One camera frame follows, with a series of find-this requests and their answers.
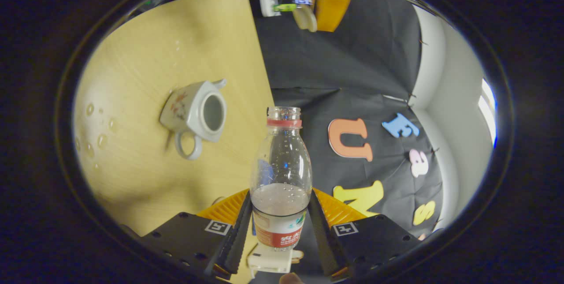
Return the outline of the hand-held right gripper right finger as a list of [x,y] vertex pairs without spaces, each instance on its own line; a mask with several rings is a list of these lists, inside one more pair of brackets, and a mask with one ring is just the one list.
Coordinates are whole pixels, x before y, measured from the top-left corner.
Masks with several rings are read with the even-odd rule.
[[324,274],[330,279],[381,277],[420,240],[383,214],[367,217],[314,188],[308,213]]

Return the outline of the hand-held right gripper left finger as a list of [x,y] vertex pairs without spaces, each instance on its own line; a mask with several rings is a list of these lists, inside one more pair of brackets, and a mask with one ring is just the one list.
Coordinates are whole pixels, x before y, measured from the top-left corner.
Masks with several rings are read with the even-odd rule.
[[230,277],[238,273],[251,211],[245,189],[198,214],[179,212],[140,242],[190,272]]

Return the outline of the clear plastic water bottle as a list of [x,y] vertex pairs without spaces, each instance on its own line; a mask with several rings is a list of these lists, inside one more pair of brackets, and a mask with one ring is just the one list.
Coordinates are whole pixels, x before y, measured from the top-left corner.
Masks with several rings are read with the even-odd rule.
[[301,128],[298,107],[269,107],[267,135],[250,178],[256,237],[260,244],[278,252],[298,244],[312,197],[312,162]]

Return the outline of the white toaster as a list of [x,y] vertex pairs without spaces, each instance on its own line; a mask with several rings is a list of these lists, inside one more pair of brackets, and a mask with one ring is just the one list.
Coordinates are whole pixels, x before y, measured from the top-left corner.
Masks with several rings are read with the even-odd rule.
[[276,251],[258,244],[246,258],[248,267],[253,272],[289,273],[293,250]]

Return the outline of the black backdrop cloth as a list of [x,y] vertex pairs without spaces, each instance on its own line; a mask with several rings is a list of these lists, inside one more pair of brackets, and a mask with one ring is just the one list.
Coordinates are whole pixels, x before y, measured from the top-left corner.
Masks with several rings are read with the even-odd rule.
[[374,186],[368,211],[427,239],[441,221],[435,146],[407,105],[421,58],[420,24],[404,0],[351,0],[334,32],[301,30],[291,13],[266,18],[249,0],[274,103],[299,107],[313,186]]

